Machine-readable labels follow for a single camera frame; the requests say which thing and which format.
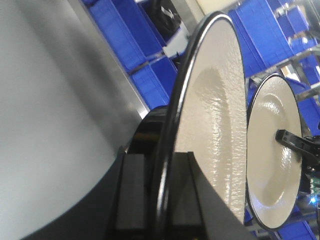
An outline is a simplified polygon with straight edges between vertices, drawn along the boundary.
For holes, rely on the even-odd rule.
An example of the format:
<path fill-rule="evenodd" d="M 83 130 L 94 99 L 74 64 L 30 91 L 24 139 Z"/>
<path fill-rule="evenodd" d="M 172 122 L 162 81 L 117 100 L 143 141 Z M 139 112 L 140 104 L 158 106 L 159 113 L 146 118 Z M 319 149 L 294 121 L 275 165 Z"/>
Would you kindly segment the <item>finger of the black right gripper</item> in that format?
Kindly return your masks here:
<path fill-rule="evenodd" d="M 295 152 L 300 159 L 303 158 L 304 139 L 302 137 L 295 135 L 286 129 L 278 129 L 275 134 L 275 140 L 282 146 Z"/>

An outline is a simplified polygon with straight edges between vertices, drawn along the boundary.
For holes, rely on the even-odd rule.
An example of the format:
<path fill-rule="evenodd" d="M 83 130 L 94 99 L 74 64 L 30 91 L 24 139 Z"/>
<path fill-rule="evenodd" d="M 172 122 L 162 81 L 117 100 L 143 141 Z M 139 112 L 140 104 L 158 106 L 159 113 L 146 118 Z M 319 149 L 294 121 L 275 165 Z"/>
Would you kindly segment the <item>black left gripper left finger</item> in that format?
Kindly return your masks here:
<path fill-rule="evenodd" d="M 116 230 L 145 228 L 145 156 L 126 154 L 123 159 Z"/>

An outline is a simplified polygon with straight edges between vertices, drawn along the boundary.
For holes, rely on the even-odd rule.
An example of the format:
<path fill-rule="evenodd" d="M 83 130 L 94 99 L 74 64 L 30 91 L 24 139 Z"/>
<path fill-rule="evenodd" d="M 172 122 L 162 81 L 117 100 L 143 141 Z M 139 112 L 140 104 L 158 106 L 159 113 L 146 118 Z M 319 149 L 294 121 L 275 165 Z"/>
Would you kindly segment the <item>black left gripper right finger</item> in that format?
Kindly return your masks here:
<path fill-rule="evenodd" d="M 173 154 L 169 189 L 169 224 L 173 229 L 194 229 L 202 226 L 189 156 Z"/>

